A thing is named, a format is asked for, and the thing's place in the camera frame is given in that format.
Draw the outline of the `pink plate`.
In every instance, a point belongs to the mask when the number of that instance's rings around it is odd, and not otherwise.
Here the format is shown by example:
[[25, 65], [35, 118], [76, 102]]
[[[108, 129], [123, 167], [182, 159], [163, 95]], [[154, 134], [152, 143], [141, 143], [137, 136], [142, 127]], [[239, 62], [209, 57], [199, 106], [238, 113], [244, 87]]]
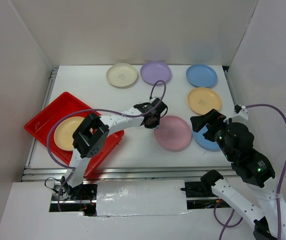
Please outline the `pink plate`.
[[184, 119], [167, 115], [160, 119], [159, 128], [154, 130], [154, 136], [161, 147], [177, 152], [189, 145], [192, 129]]

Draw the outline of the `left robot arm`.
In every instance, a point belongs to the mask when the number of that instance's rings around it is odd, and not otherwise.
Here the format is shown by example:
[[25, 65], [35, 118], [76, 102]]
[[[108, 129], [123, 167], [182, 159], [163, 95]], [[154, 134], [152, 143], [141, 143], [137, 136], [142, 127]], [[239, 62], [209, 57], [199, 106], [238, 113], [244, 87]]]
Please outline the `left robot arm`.
[[88, 114], [74, 131], [73, 151], [66, 173], [61, 178], [64, 194], [71, 200], [80, 197], [83, 178], [90, 160], [103, 150], [110, 135], [128, 128], [143, 126], [158, 129], [168, 106], [158, 97], [110, 115]]

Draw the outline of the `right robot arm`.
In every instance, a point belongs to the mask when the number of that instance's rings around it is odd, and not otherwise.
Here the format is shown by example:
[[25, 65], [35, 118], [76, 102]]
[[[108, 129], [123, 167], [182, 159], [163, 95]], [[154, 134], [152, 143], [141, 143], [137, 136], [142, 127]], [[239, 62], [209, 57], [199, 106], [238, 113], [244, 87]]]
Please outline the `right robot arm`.
[[206, 128], [206, 140], [218, 144], [231, 168], [254, 194], [258, 206], [231, 187], [216, 170], [200, 178], [201, 191], [215, 195], [233, 208], [251, 227], [257, 240], [286, 240], [286, 202], [280, 193], [279, 178], [266, 156], [253, 147], [248, 127], [212, 109], [190, 118], [192, 129]]

